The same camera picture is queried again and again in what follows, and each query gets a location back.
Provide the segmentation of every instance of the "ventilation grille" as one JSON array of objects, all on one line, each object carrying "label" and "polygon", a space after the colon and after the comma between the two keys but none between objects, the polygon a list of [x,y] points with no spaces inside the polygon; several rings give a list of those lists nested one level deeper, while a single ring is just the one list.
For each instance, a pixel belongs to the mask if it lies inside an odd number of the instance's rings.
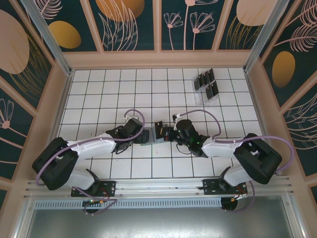
[{"label": "ventilation grille", "polygon": [[[83,202],[88,200],[45,200],[36,202],[37,210],[83,209]],[[221,207],[221,198],[177,198],[177,199],[120,199],[110,208],[183,208],[183,207]],[[103,208],[111,202],[94,204],[87,209]]]}]

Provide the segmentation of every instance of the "cable connector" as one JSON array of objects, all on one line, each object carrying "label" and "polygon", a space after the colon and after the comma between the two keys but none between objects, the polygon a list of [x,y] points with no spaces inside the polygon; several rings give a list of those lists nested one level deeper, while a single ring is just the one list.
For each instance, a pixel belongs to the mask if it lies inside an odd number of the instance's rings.
[{"label": "cable connector", "polygon": [[177,130],[176,124],[177,124],[180,120],[183,120],[183,118],[180,116],[180,114],[174,114],[174,115],[173,115],[173,123],[175,123],[174,130]]},{"label": "cable connector", "polygon": [[127,123],[130,119],[132,119],[132,118],[134,118],[134,119],[136,119],[136,120],[139,120],[139,116],[137,116],[137,115],[131,115],[131,116],[129,116],[129,115],[126,115],[125,117],[124,117],[124,120],[125,120],[125,122]]}]

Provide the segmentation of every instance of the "white tiled floor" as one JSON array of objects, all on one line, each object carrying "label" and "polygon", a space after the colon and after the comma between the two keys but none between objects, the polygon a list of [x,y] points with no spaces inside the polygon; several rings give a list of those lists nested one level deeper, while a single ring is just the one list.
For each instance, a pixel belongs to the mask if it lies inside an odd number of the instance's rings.
[{"label": "white tiled floor", "polygon": [[[195,107],[191,80],[208,68],[78,70],[65,106],[59,136],[81,140],[104,133],[124,123],[130,108],[140,110],[146,126]],[[249,89],[241,68],[214,68],[219,98],[214,107],[204,107],[220,121],[220,138],[261,134]],[[218,133],[216,122],[204,113],[188,118],[203,135]],[[184,153],[187,148],[180,147]],[[133,145],[119,155],[103,154],[78,165],[92,169],[101,179],[176,178],[218,176],[237,163],[228,158],[196,158],[177,151],[175,143]]]}]

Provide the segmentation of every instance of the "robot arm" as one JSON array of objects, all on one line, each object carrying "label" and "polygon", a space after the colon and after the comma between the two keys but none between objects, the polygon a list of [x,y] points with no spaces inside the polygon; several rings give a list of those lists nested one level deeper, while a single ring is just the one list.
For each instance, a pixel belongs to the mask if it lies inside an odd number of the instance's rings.
[{"label": "robot arm", "polygon": [[65,141],[60,137],[56,138],[36,159],[32,167],[36,173],[39,173],[56,152],[77,144],[56,157],[41,174],[41,179],[49,190],[68,185],[94,194],[99,189],[101,181],[91,170],[75,168],[76,163],[99,154],[120,153],[132,143],[149,145],[171,141],[187,146],[189,151],[197,157],[237,158],[240,165],[226,168],[222,173],[220,182],[227,186],[236,186],[250,180],[267,184],[282,161],[281,156],[261,139],[241,144],[216,143],[209,136],[199,135],[190,120],[177,116],[175,116],[175,127],[163,126],[160,121],[153,127],[145,128],[133,140],[115,142],[115,139],[128,139],[136,135],[141,127],[142,124],[136,118],[131,118],[125,126],[106,131],[95,137],[96,140],[90,139],[91,142],[84,144],[81,141]]}]

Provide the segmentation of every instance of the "black mounting bracket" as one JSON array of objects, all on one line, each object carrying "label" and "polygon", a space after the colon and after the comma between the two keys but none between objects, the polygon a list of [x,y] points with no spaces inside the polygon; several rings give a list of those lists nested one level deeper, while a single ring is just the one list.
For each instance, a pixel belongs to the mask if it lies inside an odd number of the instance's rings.
[{"label": "black mounting bracket", "polygon": [[[246,183],[241,183],[238,185],[245,193],[248,193]],[[241,193],[237,187],[227,186],[224,189],[219,185],[219,179],[204,179],[203,186],[199,188],[204,190],[205,195],[235,195]]]},{"label": "black mounting bracket", "polygon": [[[109,197],[114,197],[114,195],[115,195],[115,186],[116,186],[116,181],[105,181],[104,180],[104,181],[100,182],[100,186],[99,186],[98,190],[94,194],[92,194],[88,190],[84,190],[84,191],[86,193],[88,193],[89,195],[92,195],[94,197],[105,197],[105,193],[104,193],[104,190],[105,190],[106,193],[109,195]],[[70,196],[71,197],[86,197],[85,195],[80,193],[75,188],[72,188]]]}]

